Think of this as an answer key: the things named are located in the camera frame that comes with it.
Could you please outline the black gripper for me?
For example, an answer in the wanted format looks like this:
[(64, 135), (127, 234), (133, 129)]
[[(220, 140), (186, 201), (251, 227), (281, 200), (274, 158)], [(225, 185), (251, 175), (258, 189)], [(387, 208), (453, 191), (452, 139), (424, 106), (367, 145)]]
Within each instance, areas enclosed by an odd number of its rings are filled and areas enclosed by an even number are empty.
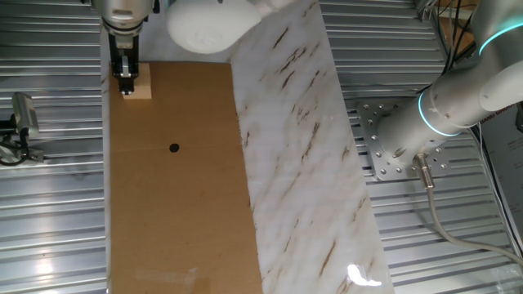
[(126, 38), (125, 48), (117, 47), (117, 38), (109, 35), (110, 64), (113, 75), (118, 79), (119, 91), (129, 96), (134, 92), (134, 79), (139, 75), (139, 36)]

